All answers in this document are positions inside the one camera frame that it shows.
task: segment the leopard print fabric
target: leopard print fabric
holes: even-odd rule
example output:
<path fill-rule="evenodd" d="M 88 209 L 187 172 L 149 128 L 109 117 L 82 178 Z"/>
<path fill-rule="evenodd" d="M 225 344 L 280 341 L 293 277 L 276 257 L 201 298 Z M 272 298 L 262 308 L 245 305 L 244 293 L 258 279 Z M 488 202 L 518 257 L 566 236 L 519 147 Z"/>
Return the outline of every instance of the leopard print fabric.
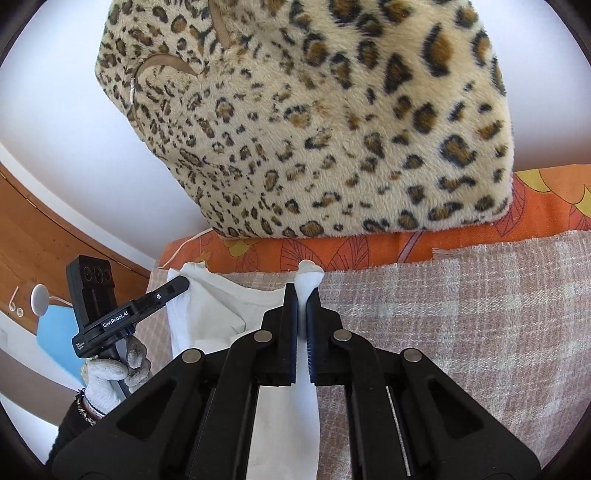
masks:
<path fill-rule="evenodd" d="M 96 75 L 228 237 L 442 230 L 511 201 L 498 61 L 465 0 L 207 0 L 111 6 Z M 134 70 L 163 53 L 171 66 Z"/>

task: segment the wooden wall panel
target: wooden wall panel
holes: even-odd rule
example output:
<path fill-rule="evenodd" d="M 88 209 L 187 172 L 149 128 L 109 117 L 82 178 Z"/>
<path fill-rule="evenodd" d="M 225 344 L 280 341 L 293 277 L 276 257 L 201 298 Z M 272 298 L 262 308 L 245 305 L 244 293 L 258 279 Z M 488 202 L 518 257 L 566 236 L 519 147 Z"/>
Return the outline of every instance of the wooden wall panel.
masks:
<path fill-rule="evenodd" d="M 41 211 L 40 202 L 25 198 L 7 177 L 0 175 L 0 309 L 4 313 L 35 333 L 37 318 L 30 307 L 31 290 L 37 283 L 43 283 L 51 295 L 70 300 L 66 265 L 78 255 L 111 261 L 115 295 L 120 304 L 145 293 L 147 270 L 135 264 L 126 267 L 118 262 L 124 259 L 110 255 L 112 252 L 100 244 L 93 242 L 91 246 L 78 238 Z M 8 309 L 16 286 L 19 291 L 15 304 L 25 311 L 22 318 Z"/>

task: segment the gloved hand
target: gloved hand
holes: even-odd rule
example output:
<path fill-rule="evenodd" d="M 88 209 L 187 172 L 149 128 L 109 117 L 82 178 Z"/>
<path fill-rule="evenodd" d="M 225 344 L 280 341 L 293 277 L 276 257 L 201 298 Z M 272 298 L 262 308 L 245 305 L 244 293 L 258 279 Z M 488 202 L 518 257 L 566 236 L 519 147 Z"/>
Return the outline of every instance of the gloved hand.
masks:
<path fill-rule="evenodd" d="M 107 415 L 121 403 L 110 380 L 125 380 L 125 384 L 133 393 L 152 377 L 152 364 L 146 358 L 145 345 L 132 335 L 125 340 L 129 367 L 117 360 L 106 358 L 93 358 L 82 366 L 82 377 L 88 378 L 85 399 L 90 404 L 90 413 L 94 416 Z"/>

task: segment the orange floral fabric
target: orange floral fabric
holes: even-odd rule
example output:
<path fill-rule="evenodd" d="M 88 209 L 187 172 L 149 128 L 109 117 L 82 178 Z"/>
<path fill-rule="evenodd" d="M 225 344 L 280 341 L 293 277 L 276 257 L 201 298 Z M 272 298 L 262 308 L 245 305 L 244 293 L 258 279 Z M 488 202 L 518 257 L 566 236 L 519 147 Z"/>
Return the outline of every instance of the orange floral fabric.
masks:
<path fill-rule="evenodd" d="M 396 262 L 433 258 L 445 250 L 496 242 L 553 236 L 568 230 L 591 230 L 591 165 L 527 170 L 514 174 L 513 204 L 505 217 L 486 225 L 444 232 L 383 233 L 345 238 L 227 239 L 207 231 L 187 242 L 170 243 L 160 265 L 181 268 L 207 263 L 216 273 L 283 272 L 312 260 L 325 270 L 362 270 Z"/>

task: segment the white cloth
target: white cloth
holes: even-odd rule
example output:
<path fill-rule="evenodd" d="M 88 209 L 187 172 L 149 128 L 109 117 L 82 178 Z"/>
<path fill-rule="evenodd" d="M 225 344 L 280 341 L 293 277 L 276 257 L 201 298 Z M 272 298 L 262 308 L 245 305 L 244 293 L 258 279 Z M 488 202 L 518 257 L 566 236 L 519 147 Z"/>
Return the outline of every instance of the white cloth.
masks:
<path fill-rule="evenodd" d="M 238 337 L 261 327 L 267 310 L 283 305 L 285 288 L 245 288 L 211 273 L 202 264 L 169 270 L 168 280 L 189 279 L 189 290 L 167 303 L 173 357 L 187 348 L 205 353 L 230 347 Z M 324 277 L 304 260 L 295 276 L 299 302 L 296 383 L 261 387 L 252 432 L 247 480 L 316 480 L 320 420 L 316 387 L 310 383 L 306 345 L 306 302 Z"/>

